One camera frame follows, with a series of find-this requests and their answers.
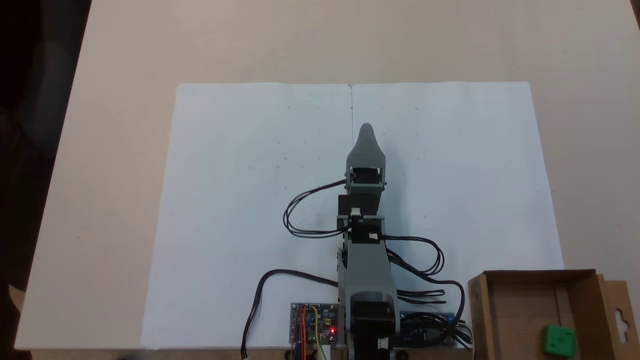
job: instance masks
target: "white paper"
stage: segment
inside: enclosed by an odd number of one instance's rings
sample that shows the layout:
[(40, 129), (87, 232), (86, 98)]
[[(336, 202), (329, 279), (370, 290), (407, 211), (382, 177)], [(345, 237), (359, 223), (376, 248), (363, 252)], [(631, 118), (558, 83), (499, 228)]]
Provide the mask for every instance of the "white paper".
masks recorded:
[[(439, 243), (446, 263), (438, 279), (466, 289), (483, 270), (563, 267), (527, 83), (181, 85), (143, 346), (239, 347), (265, 272), (337, 280), (340, 239), (295, 238), (282, 213), (295, 195), (343, 178), (364, 122), (387, 157), (387, 233)], [(310, 196), (292, 221), (335, 228), (343, 191)], [(417, 268), (433, 262), (424, 244), (389, 246)], [(434, 288), (396, 267), (394, 276), (405, 290)], [(442, 288), (449, 303), (430, 310), (455, 311), (457, 289)], [(248, 346), (287, 347), (289, 304), (336, 298), (327, 285), (270, 278)]]

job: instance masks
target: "black cable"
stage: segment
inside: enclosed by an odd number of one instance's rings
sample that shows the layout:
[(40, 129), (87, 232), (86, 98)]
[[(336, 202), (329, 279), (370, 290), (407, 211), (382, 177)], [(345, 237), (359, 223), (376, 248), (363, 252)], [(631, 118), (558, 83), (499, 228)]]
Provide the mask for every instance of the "black cable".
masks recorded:
[(445, 292), (442, 289), (427, 291), (398, 290), (398, 295), (405, 297), (439, 297), (444, 296)]
[(444, 300), (434, 300), (434, 301), (423, 301), (423, 300), (413, 300), (406, 297), (398, 296), (398, 300), (402, 300), (404, 302), (408, 302), (409, 304), (416, 305), (427, 305), (427, 304), (446, 304), (447, 302)]
[[(442, 252), (442, 249), (438, 246), (438, 244), (433, 240), (429, 240), (427, 238), (421, 238), (419, 236), (383, 235), (382, 238), (384, 240), (419, 241), (419, 242), (427, 243), (427, 244), (431, 245), (436, 250), (436, 261), (433, 263), (433, 265), (431, 265), (430, 268), (428, 268), (427, 270), (420, 271), (420, 272), (423, 273), (426, 276), (433, 276), (433, 275), (436, 275), (439, 272), (441, 272), (442, 269), (444, 268), (444, 253)], [(391, 252), (391, 254), (393, 256), (395, 256), (395, 257), (400, 258), (400, 256), (398, 256), (395, 252)]]
[(298, 206), (298, 204), (302, 200), (306, 199), (309, 195), (311, 195), (313, 193), (317, 193), (317, 192), (319, 192), (321, 190), (333, 188), (334, 186), (338, 186), (338, 185), (342, 185), (342, 184), (346, 184), (346, 183), (347, 183), (346, 179), (340, 180), (340, 181), (336, 181), (336, 182), (331, 183), (331, 184), (320, 186), (319, 188), (315, 188), (313, 190), (305, 191), (305, 192), (299, 194), (298, 196), (296, 196), (295, 198), (293, 198), (293, 200), (287, 206), (287, 209), (285, 209), (284, 214), (282, 214), (282, 223), (283, 223), (284, 227), (286, 227), (287, 230), (293, 236), (297, 236), (299, 238), (312, 238), (312, 239), (332, 238), (334, 236), (340, 235), (340, 234), (344, 233), (345, 231), (347, 231), (349, 229), (348, 227), (344, 227), (342, 229), (336, 229), (336, 230), (303, 230), (303, 229), (298, 229), (297, 227), (293, 226), (293, 224), (291, 224), (291, 219), (289, 218), (291, 216), (291, 213), (293, 212), (293, 209), (295, 209), (296, 206)]
[(242, 344), (240, 346), (240, 356), (242, 357), (242, 359), (246, 359), (247, 357), (249, 357), (249, 355), (246, 352), (246, 337), (247, 337), (247, 334), (249, 333), (249, 327), (251, 327), (253, 318), (255, 318), (255, 314), (258, 311), (258, 306), (260, 305), (260, 299), (262, 298), (262, 288), (264, 287), (264, 283), (267, 281), (267, 279), (269, 279), (272, 275), (275, 275), (275, 274), (293, 275), (293, 276), (302, 277), (304, 279), (308, 279), (311, 281), (320, 282), (322, 284), (331, 285), (336, 288), (338, 287), (337, 281), (325, 279), (324, 277), (320, 277), (320, 276), (307, 274), (306, 272), (300, 272), (296, 270), (286, 270), (286, 269), (275, 269), (275, 270), (268, 271), (266, 274), (264, 274), (260, 278), (260, 281), (258, 282), (258, 287), (255, 289), (255, 296), (253, 298), (253, 305), (251, 307), (251, 311), (249, 312), (249, 317), (246, 319), (246, 324), (244, 325), (244, 331), (242, 334)]
[[(442, 250), (440, 250), (440, 247), (438, 247), (438, 245), (435, 244), (435, 242), (433, 242), (431, 240), (428, 240), (428, 239), (425, 239), (425, 238), (418, 238), (418, 237), (414, 237), (414, 236), (389, 236), (389, 235), (384, 235), (384, 239), (423, 241), (423, 242), (427, 242), (427, 243), (431, 244), (432, 246), (434, 246), (434, 248), (436, 249), (438, 254), (442, 253)], [(454, 320), (447, 326), (447, 328), (448, 328), (447, 331), (443, 332), (442, 338), (446, 337), (447, 335), (453, 334), (455, 332), (455, 328), (456, 328), (458, 322), (460, 321), (460, 318), (462, 317), (462, 311), (465, 308), (465, 289), (462, 287), (462, 285), (457, 281), (453, 281), (453, 280), (436, 280), (436, 279), (433, 279), (433, 278), (431, 278), (429, 276), (429, 275), (437, 274), (438, 272), (441, 271), (442, 267), (438, 265), (438, 260), (436, 260), (436, 263), (431, 268), (429, 268), (429, 269), (427, 269), (425, 271), (420, 271), (420, 270), (414, 268), (413, 266), (411, 266), (411, 264), (407, 263), (402, 257), (400, 257), (400, 255), (396, 254), (393, 250), (387, 249), (387, 256), (389, 258), (389, 262), (400, 266), (401, 268), (409, 271), (413, 275), (416, 275), (417, 277), (419, 277), (422, 280), (425, 280), (427, 282), (430, 282), (431, 284), (455, 285), (455, 286), (458, 287), (458, 289), (460, 290), (460, 295), (461, 295), (461, 297), (460, 297), (460, 306), (458, 307), (458, 311), (456, 312), (456, 316), (454, 317)], [(444, 255), (442, 255), (442, 264), (444, 265)]]

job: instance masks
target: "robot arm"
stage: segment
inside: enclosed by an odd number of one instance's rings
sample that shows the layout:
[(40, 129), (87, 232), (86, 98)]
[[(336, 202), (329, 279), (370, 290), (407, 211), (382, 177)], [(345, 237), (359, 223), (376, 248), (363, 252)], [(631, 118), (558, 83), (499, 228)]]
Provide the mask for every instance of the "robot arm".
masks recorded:
[(385, 155), (370, 124), (360, 128), (346, 162), (346, 195), (338, 198), (338, 228), (347, 227), (338, 256), (339, 307), (345, 314), (350, 360), (388, 360), (388, 338), (400, 332), (397, 288), (378, 215)]

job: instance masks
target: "beige table surface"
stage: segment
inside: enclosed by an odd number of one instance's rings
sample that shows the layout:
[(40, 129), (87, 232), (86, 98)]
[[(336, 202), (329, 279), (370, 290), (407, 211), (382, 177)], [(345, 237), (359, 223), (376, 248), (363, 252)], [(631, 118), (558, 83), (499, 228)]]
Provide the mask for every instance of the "beige table surface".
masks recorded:
[(19, 348), (140, 347), (176, 86), (262, 81), (530, 81), (564, 263), (640, 315), (629, 0), (94, 0)]

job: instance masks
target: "green cube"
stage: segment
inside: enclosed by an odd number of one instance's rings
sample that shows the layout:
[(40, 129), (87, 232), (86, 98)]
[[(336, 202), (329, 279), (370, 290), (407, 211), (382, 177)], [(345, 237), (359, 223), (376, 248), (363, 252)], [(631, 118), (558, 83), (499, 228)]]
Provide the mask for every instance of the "green cube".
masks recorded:
[(542, 352), (549, 355), (573, 357), (575, 331), (566, 327), (548, 325), (542, 330)]

